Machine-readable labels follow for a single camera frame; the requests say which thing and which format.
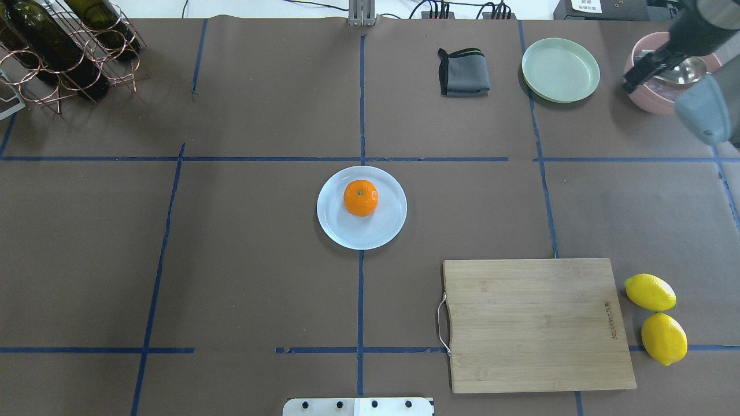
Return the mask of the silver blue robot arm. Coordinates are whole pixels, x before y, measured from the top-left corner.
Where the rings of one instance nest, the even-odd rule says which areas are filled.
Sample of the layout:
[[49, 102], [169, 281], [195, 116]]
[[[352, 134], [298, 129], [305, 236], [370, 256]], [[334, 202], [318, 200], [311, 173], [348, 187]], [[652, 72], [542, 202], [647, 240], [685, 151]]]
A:
[[[737, 1], [682, 1], [668, 40], [624, 74], [622, 89], [634, 92], [647, 80], [690, 57], [710, 55], [738, 33]], [[675, 102], [675, 113], [697, 139], [709, 146], [729, 142], [738, 149], [738, 56], [700, 78]]]

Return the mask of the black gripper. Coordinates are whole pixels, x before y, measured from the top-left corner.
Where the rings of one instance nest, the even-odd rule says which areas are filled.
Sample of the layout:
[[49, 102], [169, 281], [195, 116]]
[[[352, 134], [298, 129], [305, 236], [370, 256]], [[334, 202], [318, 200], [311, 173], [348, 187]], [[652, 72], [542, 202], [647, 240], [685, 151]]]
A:
[[647, 81], [658, 75], [663, 74], [669, 69], [675, 68], [690, 55], [684, 53], [672, 53], [668, 50], [656, 50], [638, 52], [632, 59], [634, 66], [624, 74], [624, 83], [622, 90], [627, 94], [632, 94], [643, 81]]

